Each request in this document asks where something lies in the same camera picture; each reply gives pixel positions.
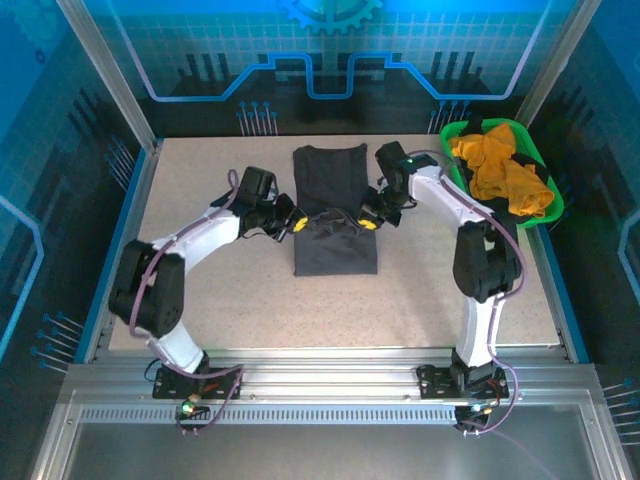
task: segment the beige table surface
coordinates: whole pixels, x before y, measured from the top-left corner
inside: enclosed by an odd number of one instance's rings
[[[140,238],[153,240],[199,217],[228,190],[226,172],[255,165],[277,175],[295,199],[292,152],[303,145],[368,144],[371,184],[380,174],[374,153],[399,140],[405,151],[440,149],[435,135],[182,138],[164,141]],[[499,344],[557,344],[527,237],[519,240],[529,276],[504,307]],[[293,238],[238,240],[198,264],[186,280],[183,320],[204,348],[448,347],[456,343],[462,297],[451,273],[454,237],[426,207],[406,212],[399,229],[377,232],[378,275],[296,278]],[[146,347],[117,322],[112,350]]]

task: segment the gear logo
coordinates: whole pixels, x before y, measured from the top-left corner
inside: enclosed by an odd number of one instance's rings
[[[380,0],[279,0],[289,12],[289,18],[300,22],[301,28],[310,27],[313,33],[324,30],[327,34],[349,27],[359,28],[363,20],[373,18],[373,10],[382,7]]]
[[[0,13],[12,13],[20,29],[38,48],[46,48],[58,31],[54,0],[0,0]]]

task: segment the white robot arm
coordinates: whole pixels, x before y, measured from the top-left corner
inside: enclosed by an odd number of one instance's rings
[[[134,336],[145,338],[163,363],[187,375],[205,375],[209,367],[206,353],[180,319],[185,275],[195,265],[251,229],[261,228],[281,242],[287,233],[304,225],[304,213],[274,188],[276,180],[271,172],[248,167],[233,201],[227,201],[229,192],[179,232],[151,243],[134,240],[125,246],[109,309],[129,324]],[[153,276],[146,279],[144,272],[154,258]],[[135,311],[141,288],[144,294]]]
[[[487,344],[494,348],[504,304],[500,298],[520,276],[517,255],[485,218],[494,217],[494,212],[442,175],[435,160],[429,156],[410,158],[398,142],[382,146],[376,159],[384,180],[378,190],[369,188],[360,219],[376,226],[386,222],[397,227],[402,207],[407,202],[419,202],[433,210],[456,236],[453,276],[464,296],[464,317],[453,352],[451,377],[459,391],[483,384],[495,373]],[[515,224],[502,221],[501,225],[517,238]]]

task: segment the orange towel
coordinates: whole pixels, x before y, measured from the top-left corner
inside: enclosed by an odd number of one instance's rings
[[[535,174],[533,165],[523,167],[511,159],[516,153],[516,139],[508,123],[485,135],[452,138],[449,145],[453,155],[466,161],[473,172],[469,187],[474,198],[507,198],[509,212],[544,217],[553,192]]]

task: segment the green basket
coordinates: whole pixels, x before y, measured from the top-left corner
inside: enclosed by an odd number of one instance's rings
[[[487,133],[494,127],[502,123],[508,123],[511,126],[511,130],[513,130],[513,134],[516,137],[516,151],[518,153],[524,153],[525,155],[529,155],[535,161],[540,163],[541,165],[545,165],[542,157],[540,157],[540,153],[538,149],[533,143],[529,132],[518,122],[513,120],[509,120],[507,118],[490,118],[484,120],[482,122],[482,131]],[[466,121],[463,122],[453,122],[447,125],[440,132],[440,140],[442,140],[442,146],[444,147],[444,151],[449,158],[451,158],[453,162],[453,154],[451,153],[451,147],[449,147],[449,140],[460,135],[460,132],[467,126]],[[455,182],[458,187],[460,187],[465,192],[469,193],[466,182],[463,180],[463,175],[460,172],[460,168],[458,165],[455,165],[455,168],[451,169],[451,179]],[[562,215],[564,210],[564,200],[562,199],[562,195],[558,191],[558,187],[556,186],[556,182],[553,181],[553,178],[549,176],[549,180],[547,181],[547,187],[551,189],[554,194],[553,202],[551,205],[547,207],[545,210],[545,216],[542,218],[531,218],[524,223],[521,223],[519,226],[522,228],[530,228],[539,223],[549,223],[557,220]]]

